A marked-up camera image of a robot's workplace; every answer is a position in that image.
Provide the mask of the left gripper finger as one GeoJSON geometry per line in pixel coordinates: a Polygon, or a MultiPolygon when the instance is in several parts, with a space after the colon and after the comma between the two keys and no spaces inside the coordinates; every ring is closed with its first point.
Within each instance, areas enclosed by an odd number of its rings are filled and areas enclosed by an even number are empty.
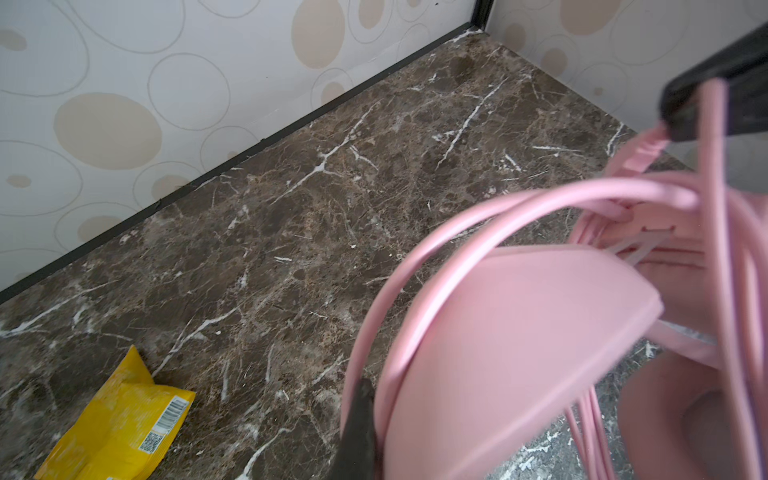
{"type": "Polygon", "coordinates": [[[327,480],[377,478],[374,394],[375,390],[369,379],[361,378],[357,382],[340,444],[326,475],[327,480]]]}

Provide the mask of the pink cat-ear headphones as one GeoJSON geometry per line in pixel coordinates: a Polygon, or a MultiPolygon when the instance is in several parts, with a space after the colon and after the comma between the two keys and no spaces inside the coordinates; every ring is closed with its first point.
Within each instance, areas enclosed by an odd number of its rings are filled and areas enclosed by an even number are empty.
{"type": "Polygon", "coordinates": [[[506,195],[423,240],[374,300],[341,433],[374,387],[376,479],[478,479],[558,415],[591,479],[615,470],[595,390],[648,339],[619,428],[642,479],[767,475],[767,201],[729,188],[725,140],[696,173],[650,171],[645,132],[606,175],[506,195]]]}

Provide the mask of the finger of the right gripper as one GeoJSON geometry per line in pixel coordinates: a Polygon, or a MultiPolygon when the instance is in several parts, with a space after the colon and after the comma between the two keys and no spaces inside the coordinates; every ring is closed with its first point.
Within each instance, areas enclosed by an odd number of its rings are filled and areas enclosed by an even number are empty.
{"type": "Polygon", "coordinates": [[[671,141],[693,141],[699,124],[722,124],[727,136],[767,131],[767,25],[679,74],[659,104],[671,141]]]}

